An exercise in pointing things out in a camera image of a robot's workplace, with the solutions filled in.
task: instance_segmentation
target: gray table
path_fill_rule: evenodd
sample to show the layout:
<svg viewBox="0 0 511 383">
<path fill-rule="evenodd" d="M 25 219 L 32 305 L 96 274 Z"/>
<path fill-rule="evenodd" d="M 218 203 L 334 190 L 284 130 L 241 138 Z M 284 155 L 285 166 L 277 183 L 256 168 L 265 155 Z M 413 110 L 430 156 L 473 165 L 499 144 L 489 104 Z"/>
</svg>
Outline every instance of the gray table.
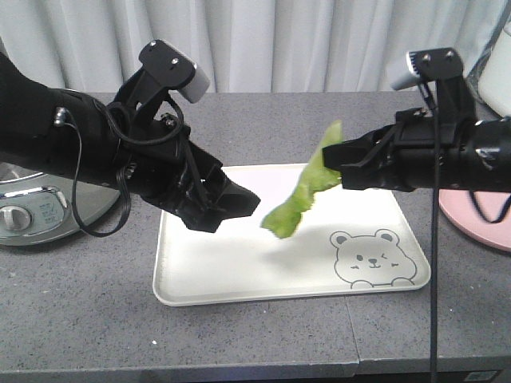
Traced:
<svg viewBox="0 0 511 383">
<path fill-rule="evenodd" d="M 100 95 L 104 101 L 111 95 Z M 305 162 L 323 130 L 345 139 L 422 105 L 418 94 L 207 94 L 181 102 L 192 139 L 225 165 Z M 430 192 L 396 193 L 425 253 Z M 0 381 L 349 377 L 429 367 L 429 288 L 172 308 L 152 293 L 160 212 L 134 199 L 125 229 L 0 247 Z M 511 366 L 511 256 L 441 217 L 440 368 Z"/>
</svg>

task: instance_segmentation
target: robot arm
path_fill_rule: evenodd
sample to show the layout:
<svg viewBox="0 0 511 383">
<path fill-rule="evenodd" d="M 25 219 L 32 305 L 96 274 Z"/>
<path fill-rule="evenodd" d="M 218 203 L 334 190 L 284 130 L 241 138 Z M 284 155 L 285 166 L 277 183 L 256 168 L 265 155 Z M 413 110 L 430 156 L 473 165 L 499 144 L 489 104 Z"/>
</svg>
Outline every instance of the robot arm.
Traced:
<svg viewBox="0 0 511 383">
<path fill-rule="evenodd" d="M 454 49 L 406 54 L 390 67 L 395 89 L 418 85 L 440 130 L 440 188 L 511 192 L 511 121 L 478 121 Z M 435 81 L 436 105 L 427 83 Z M 411 192 L 434 185 L 435 118 L 421 108 L 395 115 L 395 124 L 325 148 L 324 163 L 350 189 Z"/>
<path fill-rule="evenodd" d="M 130 192 L 190 229 L 214 232 L 224 219 L 251 215 L 259 198 L 189 140 L 190 128 L 169 95 L 178 90 L 197 102 L 209 85 L 202 70 L 159 40 L 140 59 L 141 69 L 105 106 L 29 80 L 0 53 L 0 160 L 73 179 L 80 148 L 80 181 L 118 188 L 121 178 Z M 164 102 L 176 116 L 157 120 Z"/>
</svg>

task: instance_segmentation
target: cable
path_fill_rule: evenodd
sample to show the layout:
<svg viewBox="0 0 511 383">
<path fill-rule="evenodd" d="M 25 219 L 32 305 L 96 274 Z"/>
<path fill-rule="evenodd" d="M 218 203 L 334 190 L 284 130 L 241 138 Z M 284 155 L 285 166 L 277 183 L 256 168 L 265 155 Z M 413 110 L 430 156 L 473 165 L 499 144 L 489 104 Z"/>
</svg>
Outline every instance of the cable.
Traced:
<svg viewBox="0 0 511 383">
<path fill-rule="evenodd" d="M 180 106 L 170 97 L 170 95 L 168 93 L 165 97 L 165 101 L 167 101 L 170 104 L 170 106 L 172 107 L 172 109 L 174 109 L 176 111 L 176 115 L 177 115 L 176 126 L 170 131 L 169 134 L 162 136 L 160 138 L 155 138 L 155 139 L 151 139 L 151 140 L 136 140 L 134 138 L 126 136 L 122 132 L 122 130 L 119 128 L 119 125 L 113 118 L 112 113 L 100 101 L 93 99 L 94 106 L 96 107 L 97 110 L 99 110 L 100 112 L 102 112 L 105 115 L 105 117 L 109 123 L 109 126 L 113 130 L 113 132 L 121 140 L 128 142 L 130 144 L 133 144 L 133 145 L 138 145 L 138 146 L 153 146 L 153 145 L 163 144 L 163 143 L 171 140 L 172 138 L 176 137 L 181 132 L 181 130 L 184 126 L 183 111 L 181 110 Z"/>
<path fill-rule="evenodd" d="M 504 202 L 504 205 L 501 207 L 501 212 L 499 213 L 496 219 L 488 218 L 488 216 L 483 212 L 479 201 L 477 201 L 476 193 L 473 190 L 469 190 L 470 199 L 472 200 L 472 205 L 476 208 L 479 216 L 483 218 L 487 223 L 500 223 L 504 220 L 504 218 L 508 215 L 509 210 L 511 208 L 511 195 Z"/>
<path fill-rule="evenodd" d="M 65 119 L 69 118 L 71 122 L 65 122 Z M 57 116 L 55 120 L 55 124 L 57 126 L 68 126 L 72 128 L 78 137 L 78 157 L 77 157 L 77 166 L 74 173 L 73 178 L 73 186 L 71 189 L 71 209 L 73 211 L 73 217 L 75 221 L 77 222 L 77 225 L 80 227 L 82 231 L 84 231 L 86 234 L 92 235 L 94 237 L 104 238 L 109 235 L 112 235 L 116 232 L 118 232 L 128 221 L 129 214 L 131 212 L 131 197 L 128 190 L 128 185 L 126 184 L 126 168 L 128 165 L 125 165 L 124 167 L 117 170 L 116 173 L 116 181 L 117 181 L 117 187 L 119 189 L 119 192 L 121 193 L 121 217 L 119 218 L 119 222 L 117 222 L 117 225 L 114 229 L 107 232 L 99 232 L 94 231 L 91 229 L 87 224 L 83 222 L 83 220 L 80 217 L 80 214 L 78 212 L 77 207 L 77 183 L 78 183 L 78 174 L 80 172 L 80 164 L 81 164 L 81 155 L 83 150 L 83 142 L 81 140 L 81 134 L 80 130 L 78 129 L 77 123 L 74 120 L 73 114 L 65 108 L 59 108 L 57 111 Z"/>
<path fill-rule="evenodd" d="M 434 186 L 431 209 L 431 278 L 430 278 L 430 382 L 438 382 L 438 213 L 440 200 L 440 126 L 438 107 L 426 83 L 419 89 L 434 122 Z"/>
</svg>

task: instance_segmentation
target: green lettuce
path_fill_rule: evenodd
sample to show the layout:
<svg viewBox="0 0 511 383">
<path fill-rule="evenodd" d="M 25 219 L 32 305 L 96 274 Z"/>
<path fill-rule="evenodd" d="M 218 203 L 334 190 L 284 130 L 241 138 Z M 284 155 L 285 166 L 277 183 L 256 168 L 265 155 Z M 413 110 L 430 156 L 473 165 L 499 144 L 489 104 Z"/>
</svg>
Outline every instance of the green lettuce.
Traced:
<svg viewBox="0 0 511 383">
<path fill-rule="evenodd" d="M 323 165 L 322 149 L 339 144 L 342 141 L 341 121 L 334 121 L 326 130 L 308 164 L 302 170 L 298 183 L 284 203 L 270 211 L 263 219 L 261 227 L 273 232 L 276 237 L 284 239 L 292 236 L 302 214 L 314 203 L 314 194 L 324 192 L 341 183 L 341 174 Z"/>
</svg>

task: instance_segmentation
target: curtain fold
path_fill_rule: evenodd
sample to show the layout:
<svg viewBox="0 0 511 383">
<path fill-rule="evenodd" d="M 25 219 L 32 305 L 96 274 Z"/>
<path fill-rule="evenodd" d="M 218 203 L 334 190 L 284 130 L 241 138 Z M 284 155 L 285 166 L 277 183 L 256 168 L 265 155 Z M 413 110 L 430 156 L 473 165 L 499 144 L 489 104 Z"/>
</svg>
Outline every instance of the curtain fold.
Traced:
<svg viewBox="0 0 511 383">
<path fill-rule="evenodd" d="M 453 46 L 465 74 L 506 0 L 0 0 L 0 38 L 27 77 L 115 92 L 161 38 L 199 63 L 209 92 L 390 90 L 407 50 Z"/>
</svg>

